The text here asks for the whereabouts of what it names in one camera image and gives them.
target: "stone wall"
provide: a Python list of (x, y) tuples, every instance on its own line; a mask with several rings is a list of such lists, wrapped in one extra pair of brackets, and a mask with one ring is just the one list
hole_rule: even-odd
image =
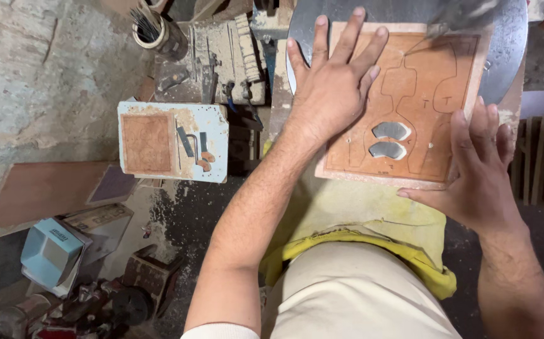
[(15, 162), (117, 159), (117, 103), (152, 65), (129, 31), (97, 1), (0, 0), (0, 181)]

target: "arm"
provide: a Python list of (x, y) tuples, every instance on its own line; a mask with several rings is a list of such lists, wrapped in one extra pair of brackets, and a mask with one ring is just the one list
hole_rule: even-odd
[(460, 178), (445, 191), (400, 189), (399, 196), (433, 207), (475, 230), (483, 251), (479, 307), (496, 339), (544, 339), (544, 272), (510, 188), (513, 156), (509, 126), (498, 127), (496, 105), (479, 97), (470, 126), (452, 114), (452, 153)]
[(276, 145), (232, 198), (214, 229), (185, 331), (223, 322), (260, 334), (259, 262), (299, 175), (321, 146), (362, 113), (368, 89), (379, 73), (374, 64), (387, 42), (386, 28), (379, 28), (364, 52), (348, 63), (363, 21), (364, 9), (359, 7), (329, 59), (328, 19), (319, 17), (311, 67), (297, 43), (288, 40), (297, 80), (293, 110)]

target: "box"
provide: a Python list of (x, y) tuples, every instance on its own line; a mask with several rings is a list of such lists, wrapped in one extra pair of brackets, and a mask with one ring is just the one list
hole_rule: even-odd
[(82, 266), (115, 251), (134, 212), (122, 204), (110, 204), (67, 215), (63, 222), (92, 240)]
[(29, 229), (21, 263), (37, 283), (53, 288), (69, 276), (83, 245), (54, 218), (43, 219)]
[(74, 230), (71, 227), (68, 227), (65, 225), (63, 226), (65, 227), (65, 229), (71, 232), (79, 241), (83, 243), (82, 251), (80, 252), (80, 255), (77, 258), (75, 265), (73, 265), (73, 268), (71, 272), (69, 273), (69, 275), (67, 276), (67, 278), (65, 279), (65, 281), (61, 282), (60, 284), (58, 284), (57, 286), (53, 288), (49, 288), (44, 286), (41, 283), (41, 279), (38, 279), (35, 275), (33, 275), (32, 272), (28, 270), (26, 266), (23, 266), (21, 268), (21, 273), (24, 276), (26, 276), (27, 279), (30, 279), (31, 281), (41, 286), (43, 289), (47, 290), (48, 292), (54, 294), (55, 296), (59, 298), (66, 298), (67, 296), (69, 296), (73, 288), (77, 285), (76, 281), (77, 281), (78, 275), (81, 273), (80, 266), (83, 266), (84, 253), (86, 253), (86, 250), (92, 244), (92, 240), (90, 240), (89, 238), (81, 234), (80, 232)]

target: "hand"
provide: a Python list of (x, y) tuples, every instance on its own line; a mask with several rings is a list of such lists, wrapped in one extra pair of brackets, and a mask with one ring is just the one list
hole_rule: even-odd
[(485, 106), (481, 96), (473, 108), (470, 126), (462, 110), (451, 118), (452, 154), (460, 178), (445, 191), (400, 188), (410, 198), (446, 214), (480, 236), (524, 226), (506, 172), (514, 154), (509, 125), (499, 124), (498, 107)]
[(389, 38), (387, 28), (379, 28), (362, 54), (349, 62), (364, 15), (364, 8), (356, 7), (330, 59), (328, 19), (319, 16), (314, 28), (311, 67), (301, 56), (295, 40), (289, 38), (286, 49), (295, 72), (297, 90), (285, 132), (291, 130), (304, 135), (320, 147), (362, 114), (370, 85), (380, 71), (374, 64)]

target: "red object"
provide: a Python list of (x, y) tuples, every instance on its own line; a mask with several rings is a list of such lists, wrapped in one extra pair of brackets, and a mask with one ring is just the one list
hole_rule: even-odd
[(35, 338), (39, 339), (76, 339), (76, 331), (71, 329), (42, 329)]

